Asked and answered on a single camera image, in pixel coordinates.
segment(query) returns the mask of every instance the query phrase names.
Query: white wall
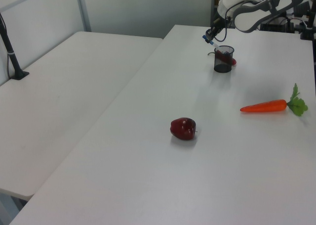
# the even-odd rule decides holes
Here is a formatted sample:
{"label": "white wall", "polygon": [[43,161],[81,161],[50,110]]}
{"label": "white wall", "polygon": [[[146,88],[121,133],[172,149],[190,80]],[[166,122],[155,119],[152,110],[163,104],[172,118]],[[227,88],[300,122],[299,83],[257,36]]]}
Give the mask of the white wall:
{"label": "white wall", "polygon": [[[1,14],[22,69],[75,32],[83,31],[77,0],[25,0]],[[6,49],[0,39],[0,85],[5,81]]]}
{"label": "white wall", "polygon": [[210,25],[211,0],[81,2],[87,27],[93,32],[164,38],[175,24]]}

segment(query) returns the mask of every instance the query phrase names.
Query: cup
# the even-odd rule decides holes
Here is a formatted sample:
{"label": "cup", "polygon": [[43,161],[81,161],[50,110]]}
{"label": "cup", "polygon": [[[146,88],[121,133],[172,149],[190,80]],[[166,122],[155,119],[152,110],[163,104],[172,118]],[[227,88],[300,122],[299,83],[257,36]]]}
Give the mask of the cup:
{"label": "cup", "polygon": [[215,49],[214,70],[218,73],[228,73],[232,70],[234,48],[221,45],[221,51]]}

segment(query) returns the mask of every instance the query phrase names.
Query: red apple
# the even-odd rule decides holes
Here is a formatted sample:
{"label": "red apple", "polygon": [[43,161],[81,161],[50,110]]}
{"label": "red apple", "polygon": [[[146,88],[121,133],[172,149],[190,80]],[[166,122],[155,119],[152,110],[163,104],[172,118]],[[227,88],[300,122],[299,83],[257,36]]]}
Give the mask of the red apple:
{"label": "red apple", "polygon": [[196,126],[190,118],[179,118],[171,122],[170,132],[181,140],[191,140],[196,134]]}

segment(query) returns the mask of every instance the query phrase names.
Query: carrot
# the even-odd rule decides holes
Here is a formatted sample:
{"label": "carrot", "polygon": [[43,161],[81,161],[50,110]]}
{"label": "carrot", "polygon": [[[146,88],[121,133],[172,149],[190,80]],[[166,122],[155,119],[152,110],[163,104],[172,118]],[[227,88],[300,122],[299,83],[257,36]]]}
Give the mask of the carrot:
{"label": "carrot", "polygon": [[274,112],[286,109],[285,100],[273,100],[255,105],[249,105],[240,109],[242,112]]}
{"label": "carrot", "polygon": [[304,111],[308,110],[307,105],[302,99],[299,99],[297,85],[294,85],[293,94],[290,101],[286,103],[285,100],[273,100],[268,102],[259,103],[256,105],[249,105],[240,109],[242,112],[274,112],[285,110],[288,106],[290,110],[297,116],[301,116]]}

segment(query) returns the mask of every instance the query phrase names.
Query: carrot leaves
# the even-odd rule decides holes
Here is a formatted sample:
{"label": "carrot leaves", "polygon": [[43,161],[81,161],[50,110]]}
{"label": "carrot leaves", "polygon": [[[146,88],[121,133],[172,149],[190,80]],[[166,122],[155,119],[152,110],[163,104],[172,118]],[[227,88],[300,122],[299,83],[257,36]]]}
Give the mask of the carrot leaves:
{"label": "carrot leaves", "polygon": [[308,107],[302,99],[299,99],[297,97],[298,94],[298,87],[295,84],[293,88],[293,94],[290,98],[290,101],[287,103],[287,106],[288,108],[290,108],[291,111],[293,111],[295,115],[302,116],[304,111],[308,110]]}

